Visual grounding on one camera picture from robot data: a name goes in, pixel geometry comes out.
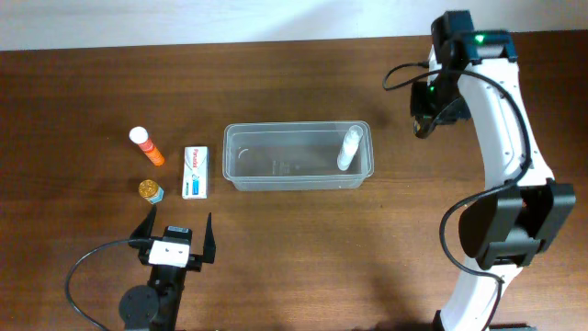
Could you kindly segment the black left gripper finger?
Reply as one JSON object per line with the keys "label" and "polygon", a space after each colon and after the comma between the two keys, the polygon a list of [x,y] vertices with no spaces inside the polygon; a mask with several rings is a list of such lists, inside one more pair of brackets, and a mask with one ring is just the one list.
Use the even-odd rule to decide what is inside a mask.
{"label": "black left gripper finger", "polygon": [[131,233],[129,246],[151,246],[153,244],[152,231],[157,213],[153,205],[145,219]]}
{"label": "black left gripper finger", "polygon": [[207,219],[207,226],[202,251],[202,262],[213,264],[216,256],[216,242],[212,229],[212,213],[210,212]]}

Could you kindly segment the gold lid small jar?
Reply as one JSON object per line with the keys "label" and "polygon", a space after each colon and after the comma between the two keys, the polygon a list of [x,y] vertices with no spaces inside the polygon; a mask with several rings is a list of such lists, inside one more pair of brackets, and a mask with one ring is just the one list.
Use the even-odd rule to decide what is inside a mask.
{"label": "gold lid small jar", "polygon": [[139,194],[142,198],[156,204],[164,198],[164,190],[153,180],[143,180],[138,186]]}

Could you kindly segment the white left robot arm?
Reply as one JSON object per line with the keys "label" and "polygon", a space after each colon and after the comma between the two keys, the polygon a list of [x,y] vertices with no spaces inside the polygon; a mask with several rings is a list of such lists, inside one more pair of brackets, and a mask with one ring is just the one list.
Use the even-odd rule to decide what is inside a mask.
{"label": "white left robot arm", "polygon": [[201,254],[190,252],[193,232],[167,226],[161,237],[152,230],[157,209],[131,233],[129,246],[138,251],[142,265],[151,269],[146,284],[126,291],[119,302],[119,316],[126,330],[174,330],[188,272],[200,272],[215,261],[216,243],[212,216],[206,223]]}

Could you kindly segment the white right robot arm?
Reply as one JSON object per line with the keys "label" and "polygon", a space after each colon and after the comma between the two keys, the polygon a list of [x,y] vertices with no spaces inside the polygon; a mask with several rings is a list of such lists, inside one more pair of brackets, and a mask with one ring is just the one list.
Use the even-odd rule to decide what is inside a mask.
{"label": "white right robot arm", "polygon": [[466,255],[458,283],[435,313],[435,330],[487,330],[504,291],[548,250],[576,202],[558,183],[530,128],[510,33],[476,30],[469,11],[447,11],[431,25],[425,81],[412,84],[414,133],[473,120],[485,187],[451,207]]}

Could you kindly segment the orange effervescent tablet tube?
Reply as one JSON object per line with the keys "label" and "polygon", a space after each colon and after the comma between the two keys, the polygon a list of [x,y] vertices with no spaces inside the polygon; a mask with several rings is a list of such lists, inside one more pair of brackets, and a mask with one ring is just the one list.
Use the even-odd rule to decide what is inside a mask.
{"label": "orange effervescent tablet tube", "polygon": [[164,156],[153,143],[145,128],[141,126],[132,128],[129,132],[129,138],[155,166],[162,166],[164,164]]}

